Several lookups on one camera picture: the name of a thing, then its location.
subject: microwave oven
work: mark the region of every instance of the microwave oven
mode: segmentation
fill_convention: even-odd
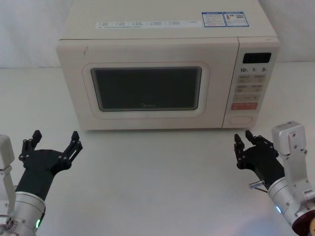
[[[242,128],[279,46],[257,0],[81,0],[57,53],[84,130]]]

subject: white wall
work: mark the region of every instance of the white wall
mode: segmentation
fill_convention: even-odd
[[[55,47],[72,2],[0,0],[0,68],[59,66]],[[278,61],[315,61],[315,0],[260,3],[282,43]]]

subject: white tabletop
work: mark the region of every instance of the white tabletop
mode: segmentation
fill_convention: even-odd
[[[306,127],[315,185],[315,62],[276,64],[255,135],[295,120]],[[73,130],[83,150],[59,173],[38,236],[295,235],[268,195],[248,188],[236,167],[233,135],[244,130],[80,130],[60,69],[0,70],[0,133],[14,153],[39,129],[38,148],[63,151]],[[12,178],[24,171],[16,159]]]

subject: dark glass window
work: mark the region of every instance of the dark glass window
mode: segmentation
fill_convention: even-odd
[[[195,110],[201,67],[93,68],[102,111]]]

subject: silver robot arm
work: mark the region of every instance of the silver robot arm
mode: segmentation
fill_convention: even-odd
[[[276,181],[268,194],[293,230],[306,233],[315,217],[315,192],[307,177],[304,126],[294,121],[278,125],[272,129],[272,137],[285,177]]]
[[[23,140],[19,159],[26,170],[15,189],[10,175],[14,160],[12,145],[8,136],[0,135],[0,236],[36,236],[54,176],[69,169],[82,149],[76,131],[64,152],[34,150],[40,139],[41,134],[36,130],[32,139]]]
[[[259,190],[268,193],[294,232],[308,236],[315,232],[315,192],[307,177],[304,126],[295,121],[278,125],[272,129],[272,136],[273,143],[247,130],[246,137],[254,147],[244,150],[236,134],[237,167],[254,171],[259,181],[250,188],[264,185],[267,191]]]

